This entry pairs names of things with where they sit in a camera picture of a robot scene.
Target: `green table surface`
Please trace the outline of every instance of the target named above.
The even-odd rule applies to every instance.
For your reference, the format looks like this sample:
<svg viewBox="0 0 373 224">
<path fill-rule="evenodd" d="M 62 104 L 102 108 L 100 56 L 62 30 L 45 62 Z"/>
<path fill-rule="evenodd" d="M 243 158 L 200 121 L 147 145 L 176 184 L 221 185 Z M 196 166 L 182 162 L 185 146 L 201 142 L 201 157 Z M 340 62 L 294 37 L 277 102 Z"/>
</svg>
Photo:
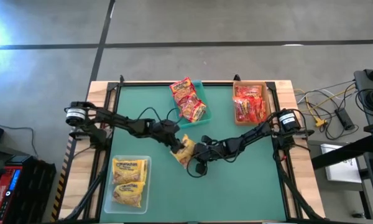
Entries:
<svg viewBox="0 0 373 224">
<path fill-rule="evenodd" d="M 251 129 L 234 124 L 231 86 L 205 86 L 205 93 L 211 121 L 181 129 L 178 138 L 187 134 L 195 142 L 200 141 L 202 135 L 225 139 Z M 121 88 L 117 113 L 137 118 L 151 106 L 164 119 L 174 107 L 172 100 L 167 86 L 125 86 Z M 142 118 L 156 119 L 156 116 L 149 110 Z M 148 209 L 145 214 L 123 214 L 106 213 L 103 208 L 100 222 L 284 221 L 285 210 L 272 153 L 271 139 L 263 138 L 246 147 L 235 163 L 210 162 L 208 174 L 196 179 L 187 174 L 163 144 L 149 138 L 137 139 L 115 129 L 111 159 L 115 155 L 152 158 Z M 106 194 L 112 193 L 108 192 L 111 181 L 108 178 L 104 200 Z"/>
</svg>

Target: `yellow snack bag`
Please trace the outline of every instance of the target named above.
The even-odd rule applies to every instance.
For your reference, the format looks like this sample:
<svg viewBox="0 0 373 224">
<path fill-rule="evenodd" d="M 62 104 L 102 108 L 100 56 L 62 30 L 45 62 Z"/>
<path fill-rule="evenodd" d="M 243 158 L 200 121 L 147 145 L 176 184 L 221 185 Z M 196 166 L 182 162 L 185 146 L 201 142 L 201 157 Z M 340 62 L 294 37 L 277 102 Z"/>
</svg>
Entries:
<svg viewBox="0 0 373 224">
<path fill-rule="evenodd" d="M 141 208 L 142 190 L 144 182 L 130 182 L 117 185 L 113 192 L 113 199 L 118 203 Z"/>
<path fill-rule="evenodd" d="M 114 184 L 145 182 L 147 175 L 147 160 L 140 159 L 127 161 L 113 158 L 112 172 Z"/>
<path fill-rule="evenodd" d="M 172 151 L 171 154 L 177 159 L 177 161 L 184 167 L 184 169 L 187 168 L 189 160 L 191 160 L 191 157 L 193 155 L 193 149 L 195 148 L 195 142 L 188 138 L 186 134 L 184 134 L 184 137 L 182 138 L 182 144 L 184 145 L 183 149 L 178 150 L 176 154 L 174 154 Z"/>
</svg>

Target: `plastic container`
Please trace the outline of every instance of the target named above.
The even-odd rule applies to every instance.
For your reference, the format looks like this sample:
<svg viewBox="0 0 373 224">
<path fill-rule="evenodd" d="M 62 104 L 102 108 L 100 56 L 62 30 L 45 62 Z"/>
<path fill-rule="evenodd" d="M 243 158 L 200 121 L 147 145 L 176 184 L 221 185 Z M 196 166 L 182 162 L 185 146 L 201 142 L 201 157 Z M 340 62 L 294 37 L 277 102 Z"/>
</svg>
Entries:
<svg viewBox="0 0 373 224">
<path fill-rule="evenodd" d="M 178 123 L 179 127 L 182 129 L 196 126 L 199 124 L 206 124 L 211 120 L 210 106 L 207 102 L 206 95 L 205 95 L 205 88 L 203 87 L 201 80 L 192 80 L 192 84 L 195 86 L 196 95 L 206 105 L 206 112 L 203 114 L 203 116 L 201 117 L 199 121 L 196 121 L 194 123 L 190 122 L 189 120 L 185 118 L 182 118 L 181 121 Z M 174 108 L 176 109 L 174 110 L 175 112 L 173 112 L 174 116 L 172 120 L 178 121 L 180 119 L 179 117 L 180 110 L 178 109 L 178 105 L 174 99 L 173 99 L 173 102 L 174 102 Z"/>
<path fill-rule="evenodd" d="M 253 81 L 235 81 L 233 85 L 233 96 L 236 95 L 236 86 L 254 86 L 260 85 L 261 88 L 261 97 L 262 100 L 265 102 L 265 117 L 268 117 L 270 114 L 269 108 L 269 101 L 268 101 L 268 92 L 267 92 L 267 84 L 265 82 L 253 82 Z M 258 125 L 258 123 L 251 122 L 251 121 L 238 121 L 236 119 L 236 108 L 234 108 L 234 118 L 236 125 Z"/>
<path fill-rule="evenodd" d="M 145 182 L 144 189 L 142 191 L 142 200 L 141 200 L 141 208 L 133 207 L 130 205 L 124 205 L 113 201 L 113 191 L 117 184 L 112 184 L 113 181 L 113 171 L 112 171 L 112 159 L 120 159 L 120 160 L 136 160 L 136 159 L 146 159 L 148 160 L 147 165 L 147 179 Z M 149 202 L 149 185 L 150 185 L 150 169 L 152 166 L 152 160 L 149 156 L 120 156 L 116 155 L 110 160 L 110 168 L 111 173 L 109 175 L 107 188 L 106 191 L 106 200 L 104 211 L 106 213 L 122 213 L 122 214 L 144 214 L 148 210 L 148 202 Z"/>
</svg>

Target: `gray floor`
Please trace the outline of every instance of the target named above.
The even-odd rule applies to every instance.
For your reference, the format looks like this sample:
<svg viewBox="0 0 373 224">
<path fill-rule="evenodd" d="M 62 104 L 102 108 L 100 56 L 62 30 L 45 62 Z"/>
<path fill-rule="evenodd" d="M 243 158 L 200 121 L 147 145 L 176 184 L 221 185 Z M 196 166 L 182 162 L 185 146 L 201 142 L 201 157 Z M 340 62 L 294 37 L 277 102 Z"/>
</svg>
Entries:
<svg viewBox="0 0 373 224">
<path fill-rule="evenodd" d="M 108 4 L 0 1 L 0 44 L 97 44 Z M 373 0 L 118 0 L 106 42 L 362 39 L 373 39 Z M 34 128 L 39 156 L 58 168 L 69 132 L 63 108 L 71 100 L 85 99 L 96 52 L 0 50 L 0 122 Z M 352 80 L 355 70 L 365 68 L 373 68 L 373 45 L 105 49 L 97 80 L 118 80 L 120 74 L 127 80 L 222 80 L 238 73 L 242 79 L 292 80 L 295 88 L 311 90 Z M 322 99 L 311 97 L 316 103 Z M 330 103 L 325 108 L 334 109 Z M 347 111 L 361 128 L 367 124 L 352 99 Z M 314 129 L 313 120 L 307 121 Z M 334 122 L 331 132 L 340 130 Z M 360 130 L 339 141 L 365 135 Z M 312 139 L 325 137 L 317 131 Z M 33 153 L 27 131 L 6 130 L 3 143 Z M 373 223 L 351 218 L 362 209 L 358 194 L 339 191 L 323 175 L 317 172 L 328 218 Z"/>
</svg>

